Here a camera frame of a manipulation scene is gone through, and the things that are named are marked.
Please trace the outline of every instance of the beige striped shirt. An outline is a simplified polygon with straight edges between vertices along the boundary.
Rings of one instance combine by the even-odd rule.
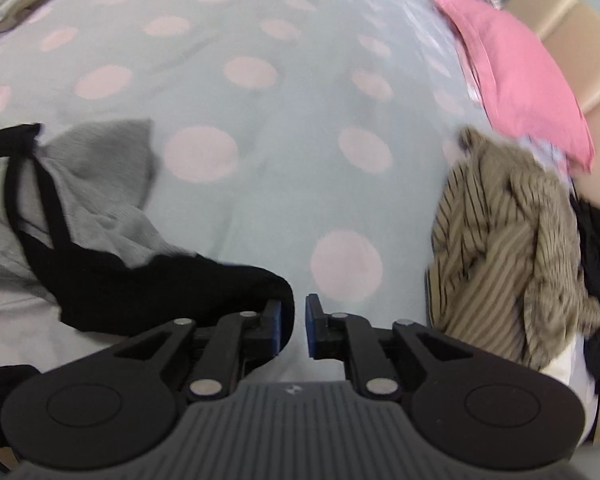
[[[515,146],[468,128],[433,225],[429,315],[441,332],[536,370],[600,327],[569,195]]]

